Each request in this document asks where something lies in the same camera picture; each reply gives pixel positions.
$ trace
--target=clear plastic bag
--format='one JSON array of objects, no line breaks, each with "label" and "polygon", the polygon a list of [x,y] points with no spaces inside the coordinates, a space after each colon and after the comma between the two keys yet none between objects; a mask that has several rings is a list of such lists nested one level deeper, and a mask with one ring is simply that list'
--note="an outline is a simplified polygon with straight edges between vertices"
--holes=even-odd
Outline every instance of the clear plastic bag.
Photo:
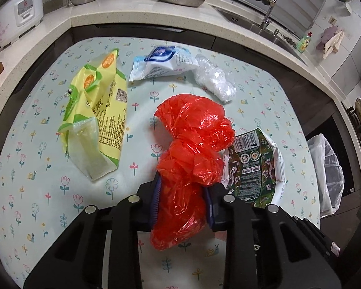
[{"label": "clear plastic bag", "polygon": [[308,141],[317,175],[321,217],[334,214],[340,207],[344,175],[338,158],[323,134]]},{"label": "clear plastic bag", "polygon": [[233,100],[237,90],[233,74],[225,72],[203,55],[199,54],[195,59],[199,65],[199,68],[193,71],[197,84],[206,87],[223,103]]}]

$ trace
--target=green snack bag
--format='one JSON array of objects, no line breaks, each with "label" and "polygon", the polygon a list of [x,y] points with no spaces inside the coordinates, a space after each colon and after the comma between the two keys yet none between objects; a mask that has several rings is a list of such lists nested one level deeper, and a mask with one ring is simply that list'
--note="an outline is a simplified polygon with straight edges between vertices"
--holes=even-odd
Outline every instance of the green snack bag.
[{"label": "green snack bag", "polygon": [[285,185],[283,159],[261,129],[236,136],[224,162],[222,183],[230,194],[260,208],[279,204]]}]

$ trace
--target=barcode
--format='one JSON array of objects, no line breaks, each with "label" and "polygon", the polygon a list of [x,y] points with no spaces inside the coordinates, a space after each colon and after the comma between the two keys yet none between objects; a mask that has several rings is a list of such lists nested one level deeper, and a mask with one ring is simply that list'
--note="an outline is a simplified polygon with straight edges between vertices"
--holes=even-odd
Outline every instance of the barcode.
[{"label": "barcode", "polygon": [[67,92],[64,94],[64,97],[71,97],[71,94],[72,94],[72,89],[71,88],[68,88]]},{"label": "barcode", "polygon": [[239,136],[234,140],[234,150],[237,153],[249,150],[257,146],[259,146],[259,141],[256,131],[252,131],[246,135]]},{"label": "barcode", "polygon": [[127,103],[127,92],[118,88],[118,93],[116,94],[115,100]]}]

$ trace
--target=rice cooker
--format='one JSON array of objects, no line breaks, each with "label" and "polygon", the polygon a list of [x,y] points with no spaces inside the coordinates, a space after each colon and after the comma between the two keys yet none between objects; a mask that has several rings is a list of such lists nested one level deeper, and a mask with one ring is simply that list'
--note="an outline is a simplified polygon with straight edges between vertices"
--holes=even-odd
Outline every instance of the rice cooker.
[{"label": "rice cooker", "polygon": [[0,46],[19,39],[43,17],[42,0],[4,0],[0,7]]}]

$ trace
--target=orange logo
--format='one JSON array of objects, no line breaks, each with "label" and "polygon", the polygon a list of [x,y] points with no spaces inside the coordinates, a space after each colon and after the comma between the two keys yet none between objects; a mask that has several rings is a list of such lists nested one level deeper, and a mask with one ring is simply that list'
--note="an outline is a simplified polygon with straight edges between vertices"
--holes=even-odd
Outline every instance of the orange logo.
[{"label": "orange logo", "polygon": [[102,62],[102,66],[103,68],[108,68],[111,66],[112,62],[114,61],[115,59],[115,55],[114,54],[109,54],[105,59],[104,61]]},{"label": "orange logo", "polygon": [[93,75],[89,75],[84,82],[84,88],[87,89],[90,86],[90,84],[93,83],[94,79],[95,78],[93,77]]}]

